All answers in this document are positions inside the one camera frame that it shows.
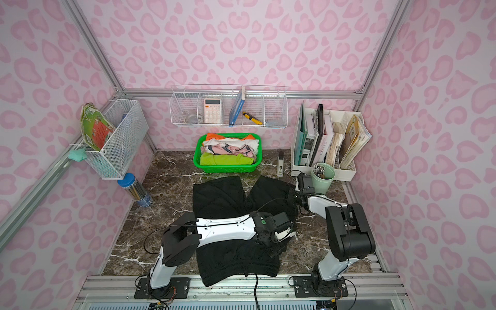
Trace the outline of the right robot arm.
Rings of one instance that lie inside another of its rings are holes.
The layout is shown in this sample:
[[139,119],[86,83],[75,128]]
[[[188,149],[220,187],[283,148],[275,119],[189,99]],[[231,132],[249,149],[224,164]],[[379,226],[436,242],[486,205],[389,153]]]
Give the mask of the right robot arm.
[[308,212],[325,219],[329,252],[312,272],[313,287],[345,285],[349,266],[376,251],[376,243],[363,206],[341,204],[316,191],[309,175],[297,177],[297,198]]

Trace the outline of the black shorts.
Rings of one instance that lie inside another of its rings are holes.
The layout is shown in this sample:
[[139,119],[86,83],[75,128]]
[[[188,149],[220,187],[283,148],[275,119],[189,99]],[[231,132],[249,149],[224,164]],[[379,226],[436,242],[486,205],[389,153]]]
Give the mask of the black shorts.
[[[294,222],[298,214],[294,192],[288,183],[261,176],[246,195],[240,177],[229,176],[194,185],[192,210],[206,219],[236,218],[253,211],[273,216],[285,212]],[[255,240],[227,240],[204,245],[196,251],[202,281],[208,287],[233,275],[275,277],[288,243],[287,239],[266,247]]]

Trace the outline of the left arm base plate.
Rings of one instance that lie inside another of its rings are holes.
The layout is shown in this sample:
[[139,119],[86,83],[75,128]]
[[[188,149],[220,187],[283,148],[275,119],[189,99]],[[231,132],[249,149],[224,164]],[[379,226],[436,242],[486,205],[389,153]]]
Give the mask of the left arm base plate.
[[136,300],[176,300],[186,299],[191,279],[186,277],[172,277],[170,283],[162,288],[152,289],[148,276],[142,275],[135,280],[136,290],[134,299]]

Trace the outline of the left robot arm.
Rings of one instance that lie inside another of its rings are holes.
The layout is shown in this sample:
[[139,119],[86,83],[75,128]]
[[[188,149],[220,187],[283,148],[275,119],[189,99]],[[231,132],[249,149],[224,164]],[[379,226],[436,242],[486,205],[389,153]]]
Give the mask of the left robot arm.
[[273,216],[253,211],[224,219],[197,218],[193,212],[186,213],[164,231],[157,261],[147,276],[148,288],[168,288],[176,268],[188,262],[199,247],[252,240],[271,249],[294,235],[294,224],[284,212]]

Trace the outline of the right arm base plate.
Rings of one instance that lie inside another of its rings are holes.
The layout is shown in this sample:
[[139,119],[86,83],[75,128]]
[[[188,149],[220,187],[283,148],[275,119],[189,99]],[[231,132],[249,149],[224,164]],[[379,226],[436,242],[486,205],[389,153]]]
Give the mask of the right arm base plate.
[[344,277],[327,281],[320,279],[318,275],[292,276],[289,279],[289,285],[294,289],[297,298],[331,297],[339,299],[349,296]]

